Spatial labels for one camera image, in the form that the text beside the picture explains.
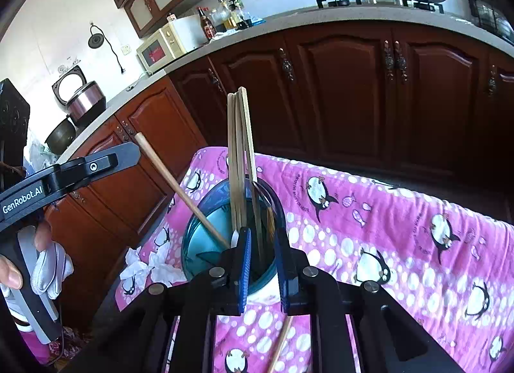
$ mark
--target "silver bolt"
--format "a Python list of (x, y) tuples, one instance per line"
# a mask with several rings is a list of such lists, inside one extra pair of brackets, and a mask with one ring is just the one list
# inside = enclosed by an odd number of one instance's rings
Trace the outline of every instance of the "silver bolt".
[(150, 295), (160, 295), (164, 292), (164, 286), (162, 283), (153, 283), (148, 287), (148, 293)]
[(209, 274), (211, 277), (222, 277), (225, 274), (225, 269), (223, 267), (213, 267), (209, 270)]
[(364, 290), (371, 293), (377, 293), (380, 289), (380, 286), (375, 281), (365, 281), (362, 285), (364, 286)]
[(303, 268), (303, 274), (307, 277), (316, 277), (319, 271), (315, 267), (308, 265)]

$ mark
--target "kitchen countertop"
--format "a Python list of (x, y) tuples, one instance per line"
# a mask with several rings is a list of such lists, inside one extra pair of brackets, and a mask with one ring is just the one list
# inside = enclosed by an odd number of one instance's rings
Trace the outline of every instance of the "kitchen countertop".
[(447, 14), (439, 14), (435, 12), (423, 11), (416, 8), (406, 8), (404, 6), (345, 6), (338, 8), (325, 9), (306, 9), (299, 12), (286, 14), (268, 20), (266, 23), (240, 31), (222, 39), (212, 41), (205, 46), (192, 51), (185, 56), (178, 58), (152, 76), (141, 79), (132, 90), (123, 90), (107, 103), (106, 110), (97, 117), (86, 129), (75, 138), (73, 143), (60, 156), (57, 163), (62, 164), (68, 161), (75, 151), (100, 127), (109, 117), (119, 110), (128, 101), (138, 95), (142, 90), (152, 85), (157, 80), (166, 76), (173, 70), (176, 70), (187, 63), (190, 63), (200, 57), (206, 56), (214, 51), (220, 50), (232, 44), (239, 43), (247, 39), (252, 39), (259, 35), (268, 34), (275, 31), (281, 31), (288, 28), (300, 27), (302, 25), (310, 25), (323, 22), (335, 21), (399, 21), (412, 22), (433, 27), (443, 28), (449, 31), (458, 32), (471, 38), (480, 40), (490, 46), (497, 48), (509, 56), (514, 57), (514, 46), (502, 40), (490, 32), (483, 30), (469, 21), (461, 20)]

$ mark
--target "pink tablecloth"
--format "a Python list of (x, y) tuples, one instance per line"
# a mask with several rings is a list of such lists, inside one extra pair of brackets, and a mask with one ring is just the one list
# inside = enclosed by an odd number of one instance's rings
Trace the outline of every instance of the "pink tablecloth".
[[(209, 147), (193, 157), (182, 186), (196, 203), (227, 178), (226, 156), (226, 148)], [(373, 179), (265, 155), (255, 160), (284, 207), (291, 245), (312, 265), (341, 282), (381, 283), (466, 372), (509, 370), (514, 227)], [(166, 262), (180, 268), (190, 216), (174, 198), (141, 260), (148, 262), (154, 239), (169, 229)], [(127, 294), (120, 285), (119, 308), (139, 292)], [(266, 371), (283, 319), (279, 304), (248, 305), (242, 317), (219, 317), (215, 371)], [(301, 373), (309, 362), (308, 317), (295, 317), (275, 370)]]

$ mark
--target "microwave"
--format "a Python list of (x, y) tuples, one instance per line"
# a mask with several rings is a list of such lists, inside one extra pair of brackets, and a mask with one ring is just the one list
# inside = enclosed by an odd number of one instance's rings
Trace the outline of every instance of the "microwave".
[(207, 43), (197, 15), (168, 22), (136, 50), (145, 69), (155, 73), (174, 59)]

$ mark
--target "bundle of chopsticks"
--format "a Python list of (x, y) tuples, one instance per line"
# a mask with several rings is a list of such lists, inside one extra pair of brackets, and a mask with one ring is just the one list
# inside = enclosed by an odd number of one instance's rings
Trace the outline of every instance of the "bundle of chopsticks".
[(228, 121), (228, 175), (230, 184), (230, 210), (232, 212), (232, 229), (239, 232), (246, 223), (246, 188), (245, 176), (248, 173), (253, 214), (255, 216), (255, 236), (259, 253), (259, 264), (265, 270), (264, 245), (261, 228), (261, 212), (257, 183), (257, 170), (253, 150), (252, 126), (246, 89), (240, 87), (237, 93), (227, 95)]

